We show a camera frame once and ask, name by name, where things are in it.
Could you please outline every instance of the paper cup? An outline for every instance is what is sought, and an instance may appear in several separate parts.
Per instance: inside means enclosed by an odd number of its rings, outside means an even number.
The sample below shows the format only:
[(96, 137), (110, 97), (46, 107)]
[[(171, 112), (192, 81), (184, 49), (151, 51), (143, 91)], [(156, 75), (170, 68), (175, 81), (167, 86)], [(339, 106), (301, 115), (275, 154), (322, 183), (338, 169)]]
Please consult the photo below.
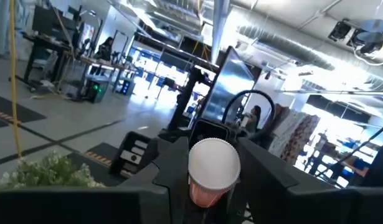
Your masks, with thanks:
[(191, 200), (204, 208), (215, 205), (234, 186), (240, 170), (240, 157), (228, 142), (216, 138), (197, 142), (189, 153)]

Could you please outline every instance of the white cup lid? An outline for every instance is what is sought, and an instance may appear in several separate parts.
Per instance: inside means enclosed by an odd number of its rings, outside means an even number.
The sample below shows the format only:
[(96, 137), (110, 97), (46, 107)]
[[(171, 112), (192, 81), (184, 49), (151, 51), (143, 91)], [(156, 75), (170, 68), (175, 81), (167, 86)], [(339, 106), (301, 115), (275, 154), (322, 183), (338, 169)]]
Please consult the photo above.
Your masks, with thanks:
[(189, 153), (189, 173), (200, 186), (222, 190), (234, 184), (240, 175), (240, 157), (234, 147), (216, 138), (197, 142)]

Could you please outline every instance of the white flowers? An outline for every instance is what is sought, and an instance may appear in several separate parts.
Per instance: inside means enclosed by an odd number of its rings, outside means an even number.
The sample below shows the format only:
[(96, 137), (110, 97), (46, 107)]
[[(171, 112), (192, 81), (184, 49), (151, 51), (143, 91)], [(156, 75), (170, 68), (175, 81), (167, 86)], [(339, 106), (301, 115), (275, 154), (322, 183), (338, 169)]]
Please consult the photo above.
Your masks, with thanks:
[(94, 181), (88, 166), (77, 169), (70, 159), (54, 151), (40, 162), (21, 159), (16, 171), (4, 173), (0, 180), (0, 190), (48, 185), (103, 187)]

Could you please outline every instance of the striped tape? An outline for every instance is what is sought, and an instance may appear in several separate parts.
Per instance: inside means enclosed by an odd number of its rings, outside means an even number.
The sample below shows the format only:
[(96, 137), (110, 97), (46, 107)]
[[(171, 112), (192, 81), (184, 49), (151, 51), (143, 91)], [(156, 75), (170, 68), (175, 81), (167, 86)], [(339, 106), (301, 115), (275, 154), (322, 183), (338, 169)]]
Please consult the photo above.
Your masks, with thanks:
[[(85, 152), (85, 154), (88, 157), (91, 157), (92, 159), (97, 160), (98, 162), (101, 162), (102, 164), (104, 164), (106, 166), (110, 166), (112, 163), (112, 161), (110, 159), (107, 159), (106, 157), (95, 154), (94, 152)], [(125, 175), (125, 176), (130, 176), (130, 177), (133, 176), (133, 174), (131, 172), (128, 172), (126, 170), (122, 170), (121, 174)]]
[(3, 120), (6, 120), (6, 121), (9, 121), (11, 123), (14, 122), (14, 118), (8, 114), (5, 114), (3, 112), (0, 111), (0, 119), (3, 119)]

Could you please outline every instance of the desk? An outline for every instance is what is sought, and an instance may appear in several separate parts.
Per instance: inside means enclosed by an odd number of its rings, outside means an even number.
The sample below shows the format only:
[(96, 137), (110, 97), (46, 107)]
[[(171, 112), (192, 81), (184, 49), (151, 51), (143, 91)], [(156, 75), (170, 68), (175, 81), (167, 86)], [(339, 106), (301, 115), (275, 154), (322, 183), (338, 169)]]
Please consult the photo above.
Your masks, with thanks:
[[(342, 159), (342, 158), (334, 157), (333, 155), (327, 154), (325, 152), (321, 152), (321, 151), (318, 151), (318, 152), (319, 152), (319, 155), (316, 158), (314, 158), (313, 165), (312, 165), (312, 167), (311, 167), (311, 169), (309, 171), (309, 174), (311, 174), (311, 175), (315, 175), (315, 173), (317, 171), (317, 168), (322, 163), (322, 159), (323, 159), (324, 156), (329, 156), (329, 157), (333, 158), (335, 161), (339, 161), (339, 160)], [(335, 177), (335, 176), (339, 175), (339, 173), (342, 172), (344, 167), (350, 168), (351, 170), (353, 170), (353, 172), (355, 174), (360, 175), (361, 177), (364, 177), (366, 175), (367, 171), (368, 171), (368, 167), (365, 167), (363, 170), (360, 170), (360, 169), (357, 169), (354, 166), (348, 164), (347, 162), (342, 162), (340, 165), (342, 166), (342, 169), (337, 169), (337, 167), (335, 167), (336, 170), (333, 171), (332, 176)]]
[(64, 44), (58, 44), (58, 43), (52, 42), (48, 38), (45, 38), (45, 37), (40, 36), (40, 35), (28, 35), (26, 33), (23, 33), (22, 37), (33, 42), (34, 46), (32, 47), (32, 52), (29, 56), (29, 60), (28, 60), (27, 68), (25, 70), (24, 77), (19, 77), (18, 75), (16, 75), (16, 79), (22, 81), (23, 83), (25, 83), (31, 87), (34, 87), (34, 88), (36, 87), (33, 84), (29, 83), (29, 74), (31, 73), (32, 65), (35, 61), (36, 50), (39, 48), (45, 48), (45, 49), (49, 49), (49, 50), (54, 50), (58, 53), (58, 59), (54, 65), (53, 75), (51, 78), (51, 81), (54, 82), (57, 74), (60, 72), (60, 70), (62, 68), (61, 62), (62, 62), (62, 58), (63, 58), (63, 52), (64, 52), (64, 50), (70, 50), (70, 47), (67, 45), (64, 45)]

